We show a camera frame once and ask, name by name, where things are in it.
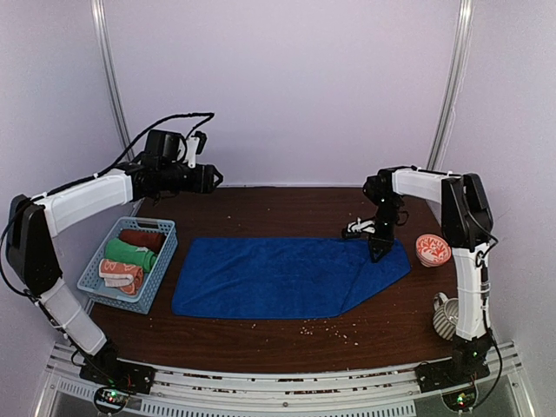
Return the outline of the blue towel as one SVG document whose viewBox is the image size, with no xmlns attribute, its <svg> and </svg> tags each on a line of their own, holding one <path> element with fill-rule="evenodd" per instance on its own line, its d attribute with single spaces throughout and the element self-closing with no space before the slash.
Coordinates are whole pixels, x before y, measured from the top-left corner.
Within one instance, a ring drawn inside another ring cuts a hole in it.
<svg viewBox="0 0 556 417">
<path fill-rule="evenodd" d="M 400 242 L 373 263 L 364 241 L 198 238 L 189 247 L 171 310 L 224 320 L 333 318 L 410 270 Z"/>
</svg>

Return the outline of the orange bunny pattern towel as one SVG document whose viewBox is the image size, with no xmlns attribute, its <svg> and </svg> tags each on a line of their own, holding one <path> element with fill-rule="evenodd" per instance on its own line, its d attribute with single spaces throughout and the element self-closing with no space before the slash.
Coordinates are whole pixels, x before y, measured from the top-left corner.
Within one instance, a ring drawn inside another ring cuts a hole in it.
<svg viewBox="0 0 556 417">
<path fill-rule="evenodd" d="M 142 268 L 108 259 L 101 260 L 98 273 L 107 288 L 118 289 L 130 296 L 137 295 L 144 280 Z"/>
</svg>

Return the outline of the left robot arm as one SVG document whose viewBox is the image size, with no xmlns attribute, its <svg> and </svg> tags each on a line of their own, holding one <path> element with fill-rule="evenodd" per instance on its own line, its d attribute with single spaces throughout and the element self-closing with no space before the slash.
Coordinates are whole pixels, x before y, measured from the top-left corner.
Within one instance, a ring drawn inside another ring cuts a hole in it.
<svg viewBox="0 0 556 417">
<path fill-rule="evenodd" d="M 6 260 L 24 285 L 20 294 L 42 310 L 107 386 L 119 384 L 125 368 L 115 344 L 66 282 L 59 240 L 69 229 L 114 207 L 156 200 L 164 193 L 213 192 L 223 181 L 222 173 L 197 161 L 207 140 L 199 129 L 187 135 L 150 129 L 143 152 L 134 160 L 117 161 L 85 179 L 11 201 L 2 238 Z"/>
</svg>

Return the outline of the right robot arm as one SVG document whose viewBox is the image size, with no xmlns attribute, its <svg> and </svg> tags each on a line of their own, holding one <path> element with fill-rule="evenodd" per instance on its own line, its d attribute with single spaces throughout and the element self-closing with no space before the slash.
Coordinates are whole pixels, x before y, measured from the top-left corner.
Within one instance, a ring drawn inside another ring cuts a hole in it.
<svg viewBox="0 0 556 417">
<path fill-rule="evenodd" d="M 368 235 L 374 263 L 393 248 L 394 226 L 405 196 L 440 205 L 441 232 L 456 267 L 459 311 L 452 359 L 445 374 L 453 383 L 465 382 L 493 345 L 488 257 L 498 240 L 492 234 L 493 216 L 479 175 L 394 167 L 369 176 L 362 192 L 376 206 L 369 224 L 360 228 Z"/>
</svg>

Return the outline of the orange white patterned bowl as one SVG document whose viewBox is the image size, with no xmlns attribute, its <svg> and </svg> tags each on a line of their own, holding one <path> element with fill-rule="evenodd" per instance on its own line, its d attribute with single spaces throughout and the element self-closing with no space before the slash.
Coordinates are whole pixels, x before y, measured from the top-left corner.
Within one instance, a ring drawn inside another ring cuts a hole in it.
<svg viewBox="0 0 556 417">
<path fill-rule="evenodd" d="M 420 263 L 427 268 L 442 266 L 452 257 L 447 242 L 434 234 L 419 236 L 415 242 L 415 252 Z"/>
</svg>

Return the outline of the dark red rolled towel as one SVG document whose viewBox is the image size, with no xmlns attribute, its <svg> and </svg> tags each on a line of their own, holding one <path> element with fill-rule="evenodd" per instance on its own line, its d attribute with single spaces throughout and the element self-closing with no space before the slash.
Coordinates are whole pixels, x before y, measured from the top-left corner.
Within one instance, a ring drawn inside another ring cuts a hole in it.
<svg viewBox="0 0 556 417">
<path fill-rule="evenodd" d="M 166 236 L 162 233 L 151 233 L 135 229 L 124 229 L 118 238 L 129 245 L 147 248 L 155 254 L 159 254 L 165 243 Z"/>
</svg>

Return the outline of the grey striped mug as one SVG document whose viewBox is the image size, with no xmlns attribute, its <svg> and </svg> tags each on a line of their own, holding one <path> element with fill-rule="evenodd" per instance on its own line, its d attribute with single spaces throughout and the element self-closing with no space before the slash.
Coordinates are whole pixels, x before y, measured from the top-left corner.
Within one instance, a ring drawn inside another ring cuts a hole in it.
<svg viewBox="0 0 556 417">
<path fill-rule="evenodd" d="M 436 334 L 451 341 L 456 333 L 459 319 L 459 301 L 457 298 L 448 298 L 445 293 L 434 296 L 433 327 Z"/>
</svg>

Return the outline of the green rolled towel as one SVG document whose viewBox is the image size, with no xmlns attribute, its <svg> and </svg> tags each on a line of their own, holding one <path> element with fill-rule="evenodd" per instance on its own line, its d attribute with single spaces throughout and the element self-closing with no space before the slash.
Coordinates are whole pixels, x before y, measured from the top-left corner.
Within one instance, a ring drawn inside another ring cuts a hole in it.
<svg viewBox="0 0 556 417">
<path fill-rule="evenodd" d="M 146 247 L 137 247 L 119 239 L 109 240 L 104 247 L 104 257 L 111 261 L 131 264 L 149 273 L 155 266 L 157 255 Z"/>
</svg>

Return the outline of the light blue plastic basket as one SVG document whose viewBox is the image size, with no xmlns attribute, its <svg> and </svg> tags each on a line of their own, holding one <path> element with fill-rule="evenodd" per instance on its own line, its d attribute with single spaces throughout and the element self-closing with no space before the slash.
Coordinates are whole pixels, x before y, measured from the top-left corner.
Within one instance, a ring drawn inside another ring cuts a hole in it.
<svg viewBox="0 0 556 417">
<path fill-rule="evenodd" d="M 122 217 L 92 256 L 77 288 L 97 303 L 147 314 L 176 249 L 174 222 Z"/>
</svg>

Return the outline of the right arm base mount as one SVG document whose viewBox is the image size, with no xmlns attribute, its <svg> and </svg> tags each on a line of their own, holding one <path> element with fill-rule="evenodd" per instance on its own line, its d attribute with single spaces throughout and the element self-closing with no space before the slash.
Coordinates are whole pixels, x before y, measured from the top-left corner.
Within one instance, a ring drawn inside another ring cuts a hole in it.
<svg viewBox="0 0 556 417">
<path fill-rule="evenodd" d="M 423 361 L 415 369 L 420 391 L 431 393 L 440 391 L 444 405 L 453 412 L 471 412 L 479 403 L 479 390 L 476 382 L 490 375 L 487 364 L 480 364 L 477 371 L 470 375 L 457 375 L 452 361 Z"/>
</svg>

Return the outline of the front aluminium rail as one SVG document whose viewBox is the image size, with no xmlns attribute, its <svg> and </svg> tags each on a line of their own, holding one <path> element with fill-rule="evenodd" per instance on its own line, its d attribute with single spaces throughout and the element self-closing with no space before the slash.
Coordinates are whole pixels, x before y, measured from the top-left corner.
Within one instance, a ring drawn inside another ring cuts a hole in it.
<svg viewBox="0 0 556 417">
<path fill-rule="evenodd" d="M 488 374 L 441 384 L 443 360 L 316 374 L 234 374 L 144 367 L 139 387 L 82 379 L 72 347 L 53 347 L 34 416 L 534 416 L 512 343 L 487 355 Z"/>
</svg>

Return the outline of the left aluminium frame post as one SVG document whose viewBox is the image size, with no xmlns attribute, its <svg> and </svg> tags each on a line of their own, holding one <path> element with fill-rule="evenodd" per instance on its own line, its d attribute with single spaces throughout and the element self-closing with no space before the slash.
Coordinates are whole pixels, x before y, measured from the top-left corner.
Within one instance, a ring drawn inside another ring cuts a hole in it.
<svg viewBox="0 0 556 417">
<path fill-rule="evenodd" d="M 116 80 L 116 69 L 109 41 L 109 29 L 103 0 L 90 1 L 93 26 L 100 50 L 105 81 L 109 94 L 109 106 L 114 117 L 116 132 L 124 149 L 130 144 L 128 126 L 122 106 L 122 99 Z"/>
</svg>

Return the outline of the aluminium frame post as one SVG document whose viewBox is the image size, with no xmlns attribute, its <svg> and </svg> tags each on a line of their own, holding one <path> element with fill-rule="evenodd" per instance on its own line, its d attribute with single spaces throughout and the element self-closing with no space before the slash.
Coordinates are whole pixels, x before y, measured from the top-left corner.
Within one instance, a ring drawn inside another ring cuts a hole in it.
<svg viewBox="0 0 556 417">
<path fill-rule="evenodd" d="M 427 160 L 427 169 L 439 170 L 446 153 L 455 119 L 455 105 L 465 75 L 472 34 L 474 1 L 461 0 L 453 41 L 453 53 L 447 75 L 444 98 Z"/>
<path fill-rule="evenodd" d="M 122 99 L 116 80 L 116 69 L 109 41 L 109 29 L 103 0 L 90 1 L 93 26 L 100 50 L 105 81 L 109 94 L 109 106 L 114 117 L 116 132 L 124 149 L 130 144 L 128 126 L 122 106 Z"/>
</svg>

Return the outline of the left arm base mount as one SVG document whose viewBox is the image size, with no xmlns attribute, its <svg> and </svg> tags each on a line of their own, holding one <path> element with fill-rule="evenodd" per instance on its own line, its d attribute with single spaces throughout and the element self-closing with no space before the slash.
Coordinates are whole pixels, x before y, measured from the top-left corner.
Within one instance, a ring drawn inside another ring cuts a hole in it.
<svg viewBox="0 0 556 417">
<path fill-rule="evenodd" d="M 120 413 L 137 394 L 149 394 L 156 376 L 153 367 L 127 361 L 116 363 L 116 375 L 109 376 L 90 363 L 81 366 L 81 379 L 98 385 L 93 405 L 102 414 Z"/>
</svg>

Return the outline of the right aluminium frame post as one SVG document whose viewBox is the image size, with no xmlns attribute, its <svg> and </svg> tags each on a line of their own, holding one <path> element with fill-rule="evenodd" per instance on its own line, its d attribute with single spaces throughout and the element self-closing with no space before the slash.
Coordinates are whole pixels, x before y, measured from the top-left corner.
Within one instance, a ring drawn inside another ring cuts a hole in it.
<svg viewBox="0 0 556 417">
<path fill-rule="evenodd" d="M 465 75 L 472 34 L 474 1 L 461 0 L 453 41 L 453 53 L 447 75 L 444 98 L 427 160 L 427 169 L 439 170 L 446 153 L 455 119 L 455 105 Z"/>
</svg>

